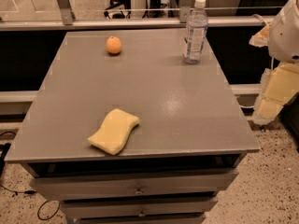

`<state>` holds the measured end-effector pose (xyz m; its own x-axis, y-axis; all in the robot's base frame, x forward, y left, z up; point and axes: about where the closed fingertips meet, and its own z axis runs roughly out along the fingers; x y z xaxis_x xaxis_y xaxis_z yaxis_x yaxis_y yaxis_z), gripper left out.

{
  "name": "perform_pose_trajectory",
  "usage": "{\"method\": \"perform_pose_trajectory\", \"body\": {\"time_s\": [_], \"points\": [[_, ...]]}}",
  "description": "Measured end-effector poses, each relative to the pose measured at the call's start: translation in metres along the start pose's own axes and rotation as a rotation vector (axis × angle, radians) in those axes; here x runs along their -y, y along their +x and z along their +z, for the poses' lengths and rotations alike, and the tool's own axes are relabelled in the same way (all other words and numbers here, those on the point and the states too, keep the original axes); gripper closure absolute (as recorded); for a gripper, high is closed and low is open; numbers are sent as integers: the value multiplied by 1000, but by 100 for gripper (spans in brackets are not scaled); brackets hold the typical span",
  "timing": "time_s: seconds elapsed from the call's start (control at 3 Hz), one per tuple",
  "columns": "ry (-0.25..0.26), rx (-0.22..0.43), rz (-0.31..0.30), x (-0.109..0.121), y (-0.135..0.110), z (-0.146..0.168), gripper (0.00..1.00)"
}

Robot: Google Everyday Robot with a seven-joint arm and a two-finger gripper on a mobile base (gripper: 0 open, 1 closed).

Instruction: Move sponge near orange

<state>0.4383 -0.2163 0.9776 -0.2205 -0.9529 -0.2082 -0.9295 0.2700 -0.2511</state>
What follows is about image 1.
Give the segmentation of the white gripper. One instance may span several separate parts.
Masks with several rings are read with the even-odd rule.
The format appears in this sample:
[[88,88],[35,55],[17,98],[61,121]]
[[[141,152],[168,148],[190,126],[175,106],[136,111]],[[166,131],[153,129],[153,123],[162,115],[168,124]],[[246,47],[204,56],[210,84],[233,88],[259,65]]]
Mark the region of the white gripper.
[[273,121],[283,106],[299,92],[298,1],[289,0],[271,25],[266,24],[249,40],[254,47],[268,45],[271,57],[286,62],[280,63],[274,70],[264,70],[260,93],[253,107],[252,120],[255,124],[266,125]]

